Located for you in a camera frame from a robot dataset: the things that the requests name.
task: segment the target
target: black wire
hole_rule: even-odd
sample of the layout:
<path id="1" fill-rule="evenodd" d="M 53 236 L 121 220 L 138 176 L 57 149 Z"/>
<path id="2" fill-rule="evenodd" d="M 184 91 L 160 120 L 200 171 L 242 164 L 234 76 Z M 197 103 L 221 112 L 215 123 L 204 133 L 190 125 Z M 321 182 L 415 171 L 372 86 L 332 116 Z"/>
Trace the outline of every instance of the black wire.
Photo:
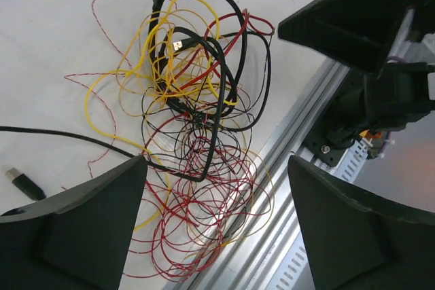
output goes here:
<path id="1" fill-rule="evenodd" d="M 165 0 L 154 0 L 154 5 L 153 5 L 153 9 L 152 9 L 153 13 L 151 16 L 151 22 L 150 22 L 150 27 L 149 27 L 149 34 L 151 34 L 151 31 L 153 30 L 153 28 L 158 24 L 158 17 L 160 16 L 160 11 L 162 9 L 164 1 Z M 239 6 L 236 4 L 236 2 L 234 0 L 225 0 L 225 1 L 233 8 L 233 10 L 234 10 L 234 12 L 239 20 L 240 26 L 242 27 L 243 23 L 245 22 L 245 19 L 243 17 L 243 14 L 242 14 Z M 236 86 L 236 88 L 234 89 L 234 92 L 237 92 L 237 84 L 239 83 L 241 74 L 243 72 L 243 67 L 245 66 L 246 53 L 247 53 L 247 30 L 246 29 L 242 32 L 241 38 L 242 38 L 241 55 L 240 55 L 239 67 L 238 67 L 236 75 L 234 77 L 234 82 L 235 82 L 235 86 Z M 150 42 L 150 48 L 152 49 L 150 51 L 151 62 L 156 61 L 156 50 L 154 49 L 154 46 L 155 46 L 155 36 L 152 37 L 152 40 Z M 160 67 L 160 60 L 158 60 L 156 62 L 156 64 L 157 64 L 157 67 L 154 65 L 154 68 L 155 68 L 154 71 L 160 72 L 160 68 L 161 68 Z M 230 93 L 226 100 L 230 101 L 231 97 L 234 97 L 233 93 Z M 175 102 L 175 99 L 168 100 L 168 104 L 172 103 L 172 102 Z M 226 117 L 227 115 L 231 114 L 231 112 L 234 110 L 234 106 L 228 106 L 227 104 L 224 104 L 224 109 L 225 109 L 225 112 L 221 113 L 222 117 Z"/>
<path id="2" fill-rule="evenodd" d="M 233 37 L 234 35 L 236 35 L 237 33 L 229 33 L 227 35 L 223 35 L 222 37 Z M 263 102 L 261 104 L 260 110 L 256 116 L 256 118 L 253 120 L 253 122 L 251 122 L 248 126 L 245 127 L 241 127 L 241 128 L 230 128 L 230 127 L 226 127 L 227 130 L 229 131 L 233 131 L 233 132 L 243 132 L 245 130 L 251 129 L 252 127 L 254 127 L 258 120 L 260 120 L 264 108 L 266 107 L 267 104 L 267 99 L 269 96 L 269 91 L 271 89 L 271 77 L 272 77 L 272 58 L 271 58 L 271 47 L 270 47 L 270 42 L 268 42 L 266 40 L 266 38 L 255 32 L 255 31 L 248 31 L 247 34 L 249 35 L 256 35 L 257 37 L 261 38 L 261 40 L 263 41 L 265 47 L 266 47 L 266 63 L 267 63 L 267 79 L 266 79 L 266 88 L 264 91 L 264 97 L 263 97 Z"/>
<path id="3" fill-rule="evenodd" d="M 177 172 L 177 171 L 174 171 L 166 166 L 156 164 L 152 161 L 150 161 L 149 165 L 151 165 L 155 168 L 158 168 L 162 171 L 169 172 L 172 175 L 175 175 L 176 177 L 180 177 L 180 178 L 187 179 L 187 180 L 194 181 L 194 182 L 201 182 L 207 176 L 209 167 L 211 166 L 211 161 L 213 159 L 215 143 L 218 139 L 218 130 L 220 127 L 221 113 L 222 113 L 222 110 L 224 107 L 226 77 L 230 73 L 229 73 L 228 66 L 226 65 L 224 51 L 223 51 L 222 47 L 220 46 L 219 42 L 217 42 L 215 39 L 205 40 L 203 37 L 197 35 L 195 32 L 192 32 L 184 27 L 178 26 L 175 29 L 177 29 L 177 32 L 184 33 L 187 36 L 193 38 L 193 40 L 200 43 L 204 48 L 207 49 L 207 51 L 210 52 L 210 54 L 213 57 L 215 57 L 216 60 L 218 60 L 220 62 L 220 66 L 221 66 L 220 92 L 219 92 L 219 96 L 218 96 L 218 100 L 217 100 L 217 105 L 215 106 L 216 112 L 212 115 L 214 122 L 212 125 L 212 131 L 211 131 L 210 149 L 209 149 L 209 154 L 208 154 L 206 162 L 205 162 L 204 169 L 201 172 L 200 177 L 194 177 L 192 175 L 187 175 L 186 173 Z"/>
<path id="4" fill-rule="evenodd" d="M 75 134 L 73 132 L 62 132 L 59 130 L 50 130 L 50 129 L 40 129 L 40 128 L 24 128 L 24 127 L 14 127 L 14 126 L 0 126 L 0 132 L 23 132 L 28 134 L 47 134 L 47 135 L 58 135 L 58 136 L 64 136 L 64 137 L 71 137 L 72 139 L 81 139 L 83 141 L 91 142 L 103 147 L 106 147 L 108 149 L 111 149 L 115 152 L 118 152 L 122 154 L 123 156 L 126 156 L 127 158 L 134 158 L 135 155 L 131 154 L 127 151 L 124 151 L 123 149 L 120 149 L 119 147 L 113 146 L 112 144 L 102 142 L 98 139 L 93 139 L 92 137 L 87 137 L 80 134 Z"/>
<path id="5" fill-rule="evenodd" d="M 242 98 L 240 98 L 240 103 L 243 106 L 243 110 L 241 110 L 241 111 L 247 111 L 248 109 L 247 109 L 247 107 L 244 103 L 244 100 Z M 187 119 L 187 117 L 183 117 L 182 122 L 185 125 L 181 130 L 178 130 L 178 132 L 165 132 L 163 130 L 159 130 L 159 133 L 162 133 L 171 139 L 173 139 L 173 136 L 171 136 L 173 133 L 178 133 L 178 135 L 176 137 L 177 140 L 174 144 L 174 155 L 159 154 L 159 156 L 165 156 L 168 158 L 171 157 L 171 158 L 176 158 L 176 159 L 180 160 L 179 170 L 183 170 L 181 168 L 181 166 L 183 164 L 181 161 L 187 160 L 187 157 L 190 155 L 190 153 L 192 151 L 193 144 L 190 143 L 190 141 L 189 141 L 191 139 L 191 135 L 193 134 L 193 139 L 199 139 L 199 138 L 205 136 L 205 132 L 207 130 L 212 130 L 212 126 L 210 124 L 202 124 L 202 125 L 199 124 L 198 125 L 198 123 L 196 123 L 194 120 L 189 120 L 189 119 Z M 154 130 L 156 130 L 156 128 L 150 122 L 148 122 L 148 124 L 150 126 L 152 126 Z M 233 154 L 234 158 L 227 160 L 228 163 L 230 163 L 232 160 L 243 162 L 246 159 L 247 153 L 241 151 L 241 145 L 239 143 L 239 140 L 237 139 L 237 137 L 235 135 L 233 135 L 233 132 L 227 131 L 224 128 L 220 128 L 219 133 L 225 134 L 227 137 L 230 137 L 235 143 L 235 146 L 230 146 L 230 148 L 236 150 L 236 152 L 238 153 L 238 157 L 236 158 L 235 157 L 236 154 Z M 249 134 L 249 143 L 247 144 L 247 148 L 250 147 L 251 140 L 252 140 L 252 132 Z M 217 143 L 218 144 L 215 146 L 214 151 L 216 151 L 216 149 L 218 149 L 220 147 L 225 148 L 228 146 L 228 145 L 224 145 L 224 143 L 220 140 L 219 137 L 217 138 Z M 184 146 L 180 149 L 181 152 L 179 154 L 175 151 L 177 149 L 177 146 L 178 146 L 177 144 Z M 210 170 L 210 167 L 209 167 L 209 172 L 207 173 L 207 177 L 213 179 L 213 177 L 216 177 L 215 176 L 216 173 L 217 174 L 219 174 L 219 173 L 221 173 L 221 174 L 234 173 L 235 175 L 238 175 L 240 173 L 241 169 L 243 168 L 242 166 L 239 166 L 237 171 L 233 171 L 233 170 L 228 171 L 228 172 L 222 171 L 222 169 L 224 168 L 223 165 L 225 165 L 225 164 L 228 165 L 228 163 L 225 162 L 224 158 L 223 158 L 223 160 L 214 160 L 213 164 L 210 165 L 210 167 L 213 167 L 213 170 Z M 197 173 L 199 170 L 202 170 L 202 168 L 198 168 L 197 166 L 190 166 L 190 162 L 186 162 L 186 165 L 184 166 L 184 170 L 186 170 L 187 168 L 190 169 L 190 173 Z"/>

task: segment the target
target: white surface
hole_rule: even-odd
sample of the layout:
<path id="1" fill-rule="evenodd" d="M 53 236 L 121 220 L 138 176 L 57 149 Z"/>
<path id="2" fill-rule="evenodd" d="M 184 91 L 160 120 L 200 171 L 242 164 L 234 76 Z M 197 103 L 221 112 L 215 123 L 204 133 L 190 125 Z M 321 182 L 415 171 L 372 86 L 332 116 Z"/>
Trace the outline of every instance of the white surface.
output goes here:
<path id="1" fill-rule="evenodd" d="M 98 137 L 84 117 L 85 90 L 63 79 L 64 75 L 72 73 L 108 71 L 119 62 L 118 54 L 94 21 L 91 1 L 0 0 L 2 125 L 51 128 Z M 277 26 L 311 0 L 235 1 L 241 8 L 246 7 L 252 14 Z M 218 13 L 228 11 L 228 6 L 221 1 L 213 6 Z M 102 23 L 122 49 L 150 10 L 151 0 L 103 0 L 97 5 Z M 271 95 L 266 112 L 254 129 L 252 148 L 256 151 L 271 136 L 324 57 L 275 37 L 272 59 Z M 109 100 L 112 105 L 116 104 L 116 96 Z M 107 117 L 94 119 L 105 122 Z M 138 126 L 129 126 L 122 116 L 117 120 L 122 136 L 140 139 Z M 128 145 L 115 144 L 133 151 Z M 0 212 L 29 203 L 5 178 L 4 172 L 10 167 L 24 171 L 47 195 L 53 195 L 61 191 L 62 185 L 71 187 L 88 180 L 86 162 L 102 153 L 103 149 L 96 145 L 61 137 L 0 134 Z M 123 160 L 110 153 L 94 165 L 94 175 Z M 147 285 L 147 289 L 158 289 L 164 283 L 162 279 L 127 279 L 122 281 L 121 288 L 142 289 Z"/>

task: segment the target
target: bolt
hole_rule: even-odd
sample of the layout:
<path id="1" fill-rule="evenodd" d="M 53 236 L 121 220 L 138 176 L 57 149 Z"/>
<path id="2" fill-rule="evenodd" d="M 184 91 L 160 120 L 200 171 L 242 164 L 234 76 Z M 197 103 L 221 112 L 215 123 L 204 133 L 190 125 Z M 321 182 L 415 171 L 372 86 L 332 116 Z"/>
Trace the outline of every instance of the bolt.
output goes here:
<path id="1" fill-rule="evenodd" d="M 323 145 L 323 146 L 321 147 L 320 151 L 321 151 L 323 154 L 328 154 L 329 152 L 331 152 L 331 148 L 330 148 L 329 146 L 327 146 L 327 145 Z"/>

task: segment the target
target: wire bundle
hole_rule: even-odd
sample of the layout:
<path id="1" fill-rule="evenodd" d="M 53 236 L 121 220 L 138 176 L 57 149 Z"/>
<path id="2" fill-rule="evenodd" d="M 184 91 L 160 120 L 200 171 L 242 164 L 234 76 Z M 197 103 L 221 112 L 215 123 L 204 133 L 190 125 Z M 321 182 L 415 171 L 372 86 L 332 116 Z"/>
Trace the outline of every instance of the wire bundle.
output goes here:
<path id="1" fill-rule="evenodd" d="M 271 41 L 266 36 L 272 37 L 274 28 L 266 20 L 240 10 L 233 0 L 225 1 L 234 12 L 223 16 L 218 16 L 206 1 L 193 0 L 207 9 L 213 18 L 209 23 L 190 8 L 180 7 L 184 0 L 153 0 L 152 13 L 122 52 L 101 26 L 95 1 L 92 12 L 122 59 L 113 71 L 65 78 L 88 89 L 86 119 L 99 134 L 112 139 L 108 147 L 114 149 L 115 140 L 133 145 L 154 169 L 148 173 L 143 196 L 144 205 L 148 210 L 154 208 L 154 214 L 136 227 L 130 254 L 147 254 L 156 273 L 127 271 L 125 275 L 161 275 L 181 281 L 209 266 L 226 245 L 243 238 L 241 228 L 254 217 L 250 213 L 254 192 L 264 192 L 256 184 L 256 154 L 249 148 L 251 129 L 268 98 Z M 165 1 L 169 4 L 163 10 Z M 237 19 L 239 28 L 221 34 L 224 24 L 234 20 L 231 18 Z M 270 31 L 258 30 L 255 26 L 259 22 L 268 25 Z M 255 99 L 240 84 L 251 38 L 262 40 L 266 53 L 261 90 Z M 237 43 L 239 59 L 233 73 L 227 58 L 234 56 Z M 135 45 L 139 58 L 133 65 L 128 57 L 133 55 Z M 76 80 L 81 75 L 98 78 L 88 87 Z M 119 108 L 140 120 L 142 144 L 117 134 L 115 115 L 97 90 L 102 81 L 117 83 Z M 113 132 L 103 131 L 92 121 L 89 102 L 93 96 L 110 112 Z M 131 97 L 137 97 L 140 111 L 133 112 L 124 103 Z M 106 153 L 89 161 L 89 168 Z M 263 215 L 272 209 L 271 203 Z M 233 221 L 237 227 L 228 231 Z"/>

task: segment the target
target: black cable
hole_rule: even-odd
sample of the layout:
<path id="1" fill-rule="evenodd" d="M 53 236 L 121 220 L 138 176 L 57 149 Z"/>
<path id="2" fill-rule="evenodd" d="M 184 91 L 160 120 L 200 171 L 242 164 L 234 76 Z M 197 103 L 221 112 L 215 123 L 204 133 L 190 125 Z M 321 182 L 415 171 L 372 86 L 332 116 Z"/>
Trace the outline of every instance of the black cable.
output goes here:
<path id="1" fill-rule="evenodd" d="M 223 57 L 222 57 L 222 58 L 225 57 L 223 51 L 222 51 L 222 53 L 219 55 L 219 54 L 215 51 L 215 49 L 213 49 L 213 47 L 211 47 L 211 46 L 208 44 L 208 42 L 211 42 L 211 43 L 213 43 L 213 44 L 219 44 L 215 39 L 213 39 L 213 38 L 207 38 L 207 40 L 205 40 L 204 37 L 201 37 L 200 35 L 196 34 L 195 32 L 193 32 L 193 31 L 191 31 L 191 30 L 189 30 L 189 29 L 187 29 L 187 28 L 185 28 L 185 27 L 182 27 L 182 26 L 177 26 L 177 27 L 175 27 L 175 28 L 173 29 L 173 32 L 174 32 L 174 33 L 183 33 L 183 34 L 189 36 L 189 37 L 190 37 L 191 39 L 193 39 L 195 42 L 201 44 L 205 49 L 207 49 L 207 51 L 212 55 L 212 57 L 214 57 L 214 58 L 216 59 L 216 61 L 218 61 L 218 62 L 220 63 L 221 68 L 222 68 L 222 59 L 221 59 L 221 55 L 223 54 Z M 232 74 L 231 74 L 231 72 L 230 72 L 230 70 L 229 70 L 228 67 L 226 67 L 226 77 L 228 78 L 228 82 L 229 82 L 230 85 L 231 85 L 231 89 L 230 89 L 230 92 L 229 92 L 229 94 L 228 94 L 226 100 L 227 100 L 227 101 L 235 102 L 235 101 L 237 100 L 237 82 L 236 82 L 236 80 L 233 78 L 233 76 L 232 76 Z M 161 85 L 159 85 L 159 88 L 160 88 L 161 90 L 165 90 L 165 89 L 167 88 L 167 86 L 166 86 L 165 83 L 162 81 L 162 82 L 161 82 Z M 187 106 L 185 103 L 182 103 L 178 98 L 169 98 L 169 99 L 167 100 L 167 105 L 168 105 L 170 108 L 176 110 L 176 111 L 179 112 L 179 113 L 185 113 L 185 112 L 188 112 L 188 113 L 190 113 L 191 115 L 199 115 L 199 116 L 201 117 L 201 119 L 204 119 L 204 117 L 205 117 L 205 114 L 204 114 L 203 112 L 199 112 L 199 111 L 196 111 L 196 110 L 192 110 L 192 109 L 189 108 L 189 106 Z M 224 116 L 228 115 L 228 114 L 233 110 L 233 109 L 231 109 L 231 108 L 233 108 L 233 106 L 227 106 L 227 105 L 224 105 L 224 106 L 222 107 L 222 111 L 220 112 L 220 117 L 224 117 Z M 214 115 L 210 115 L 209 118 L 213 120 L 215 117 L 214 117 Z"/>
<path id="2" fill-rule="evenodd" d="M 213 115 L 214 121 L 213 121 L 213 126 L 212 126 L 212 131 L 211 131 L 210 150 L 209 150 L 209 155 L 207 156 L 207 160 L 206 160 L 205 165 L 204 165 L 204 169 L 201 172 L 200 177 L 194 177 L 192 175 L 187 175 L 185 173 L 177 172 L 177 171 L 174 171 L 170 168 L 167 168 L 166 166 L 156 164 L 152 161 L 150 161 L 149 165 L 153 166 L 154 168 L 160 169 L 162 171 L 171 173 L 172 175 L 175 175 L 176 177 L 187 179 L 187 180 L 190 180 L 193 182 L 201 182 L 207 176 L 209 167 L 211 165 L 211 161 L 213 159 L 215 143 L 216 143 L 216 140 L 218 138 L 218 130 L 220 127 L 220 118 L 221 118 L 220 116 L 221 116 L 222 109 L 224 107 L 225 84 L 226 84 L 226 77 L 229 74 L 229 69 L 228 69 L 226 62 L 225 62 L 224 51 L 223 51 L 222 47 L 220 46 L 219 42 L 217 42 L 215 39 L 208 39 L 207 41 L 205 41 L 203 37 L 200 37 L 195 32 L 192 32 L 192 31 L 185 29 L 183 27 L 180 27 L 180 26 L 177 27 L 176 29 L 178 29 L 179 32 L 185 33 L 187 36 L 189 36 L 189 37 L 193 38 L 195 41 L 199 42 L 204 48 L 206 48 L 210 52 L 210 54 L 213 57 L 215 57 L 220 62 L 222 74 L 221 74 L 221 78 L 220 78 L 219 96 L 218 96 L 218 100 L 217 100 L 217 105 L 215 107 L 216 112 Z"/>
<path id="3" fill-rule="evenodd" d="M 153 8 L 152 8 L 152 15 L 151 15 L 151 22 L 150 22 L 150 27 L 149 27 L 149 34 L 151 34 L 151 31 L 154 29 L 154 27 L 158 24 L 158 18 L 160 16 L 160 11 L 163 7 L 163 3 L 165 0 L 153 0 L 154 4 L 153 4 Z M 236 2 L 234 0 L 225 0 L 234 10 L 240 26 L 243 27 L 243 23 L 245 22 L 245 19 L 243 17 L 243 14 L 239 8 L 239 6 L 236 4 Z M 246 60 L 246 53 L 247 53 L 247 30 L 245 29 L 242 34 L 241 34 L 241 38 L 242 38 L 242 45 L 241 45 L 241 55 L 240 55 L 240 61 L 239 61 L 239 67 L 237 69 L 236 75 L 234 77 L 234 82 L 236 85 L 235 88 L 235 92 L 237 91 L 237 84 L 239 83 L 241 74 L 243 72 L 243 67 L 245 66 L 245 60 Z M 156 44 L 156 40 L 155 40 L 155 36 L 152 37 L 152 40 L 150 42 L 150 58 L 151 58 L 151 62 L 155 62 L 156 61 L 156 50 L 154 49 L 154 46 Z M 160 61 L 157 61 L 157 67 L 154 66 L 155 71 L 160 71 Z M 231 96 L 234 96 L 234 94 L 230 93 L 227 97 L 227 101 L 231 100 Z M 169 99 L 168 103 L 171 103 L 175 101 L 174 99 Z M 224 104 L 224 109 L 225 112 L 221 113 L 222 117 L 226 117 L 227 115 L 231 114 L 232 110 L 234 110 L 233 106 L 228 106 L 227 104 Z"/>
<path id="4" fill-rule="evenodd" d="M 62 132 L 59 130 L 50 130 L 50 129 L 40 129 L 40 128 L 24 128 L 24 127 L 14 127 L 14 126 L 0 126 L 0 132 L 23 132 L 28 134 L 47 134 L 47 135 L 58 135 L 64 137 L 71 137 L 72 139 L 81 139 L 83 141 L 91 142 L 97 145 L 101 145 L 108 149 L 111 149 L 115 152 L 126 156 L 127 158 L 134 158 L 135 155 L 131 154 L 119 147 L 113 146 L 112 144 L 102 142 L 98 139 L 93 139 L 92 137 L 87 137 L 80 134 L 74 134 L 73 132 Z"/>
<path id="5" fill-rule="evenodd" d="M 233 37 L 236 34 L 237 33 L 229 33 L 227 35 L 223 35 L 223 37 Z M 229 131 L 232 131 L 232 132 L 243 132 L 245 130 L 251 129 L 252 127 L 254 127 L 257 124 L 258 120 L 260 120 L 260 118 L 261 118 L 261 116 L 263 114 L 264 108 L 266 107 L 267 99 L 268 99 L 268 96 L 269 96 L 269 91 L 271 89 L 271 78 L 272 78 L 272 66 L 271 66 L 271 64 L 272 64 L 272 58 L 271 58 L 271 47 L 269 45 L 269 42 L 266 40 L 266 38 L 263 35 L 255 32 L 255 31 L 248 31 L 247 34 L 249 34 L 249 35 L 256 35 L 257 37 L 261 38 L 261 40 L 263 41 L 263 43 L 264 43 L 264 45 L 266 47 L 266 63 L 267 63 L 266 89 L 264 91 L 263 102 L 261 104 L 260 110 L 259 110 L 257 116 L 255 117 L 255 119 L 253 120 L 253 122 L 251 122 L 248 126 L 241 127 L 241 128 L 225 127 L 225 129 L 227 129 Z"/>

